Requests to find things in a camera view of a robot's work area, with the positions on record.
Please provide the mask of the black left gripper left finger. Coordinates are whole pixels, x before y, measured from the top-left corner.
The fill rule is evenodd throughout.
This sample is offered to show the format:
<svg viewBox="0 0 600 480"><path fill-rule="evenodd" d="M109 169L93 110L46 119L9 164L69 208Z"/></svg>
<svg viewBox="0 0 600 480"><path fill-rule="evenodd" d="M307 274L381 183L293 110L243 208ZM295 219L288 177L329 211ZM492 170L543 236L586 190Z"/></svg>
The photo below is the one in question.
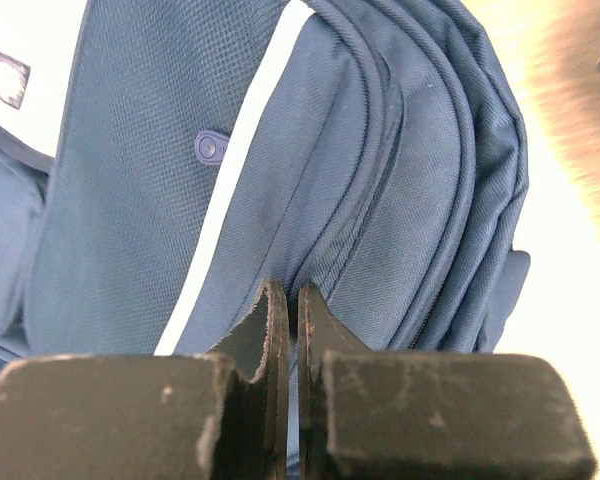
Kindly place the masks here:
<svg viewBox="0 0 600 480"><path fill-rule="evenodd" d="M289 318L261 283L202 355L57 355L0 373L0 479L282 479Z"/></svg>

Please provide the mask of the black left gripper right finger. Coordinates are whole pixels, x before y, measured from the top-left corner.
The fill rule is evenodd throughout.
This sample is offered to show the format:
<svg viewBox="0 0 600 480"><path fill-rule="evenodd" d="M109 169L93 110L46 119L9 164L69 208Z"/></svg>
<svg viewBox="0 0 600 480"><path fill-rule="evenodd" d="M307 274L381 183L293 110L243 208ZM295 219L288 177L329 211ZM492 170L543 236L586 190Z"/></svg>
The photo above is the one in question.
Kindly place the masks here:
<svg viewBox="0 0 600 480"><path fill-rule="evenodd" d="M298 296L305 479L590 479L562 377L516 354L373 351L319 289Z"/></svg>

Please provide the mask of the navy blue student backpack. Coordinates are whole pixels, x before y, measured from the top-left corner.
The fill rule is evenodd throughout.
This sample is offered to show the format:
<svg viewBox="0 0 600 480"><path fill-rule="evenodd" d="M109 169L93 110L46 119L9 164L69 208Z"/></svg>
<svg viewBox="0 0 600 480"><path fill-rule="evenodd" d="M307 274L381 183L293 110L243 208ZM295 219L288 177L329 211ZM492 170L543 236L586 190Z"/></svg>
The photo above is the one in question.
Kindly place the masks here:
<svg viewBox="0 0 600 480"><path fill-rule="evenodd" d="M279 282L373 351L491 354L524 123L461 1L0 1L0 373L202 355Z"/></svg>

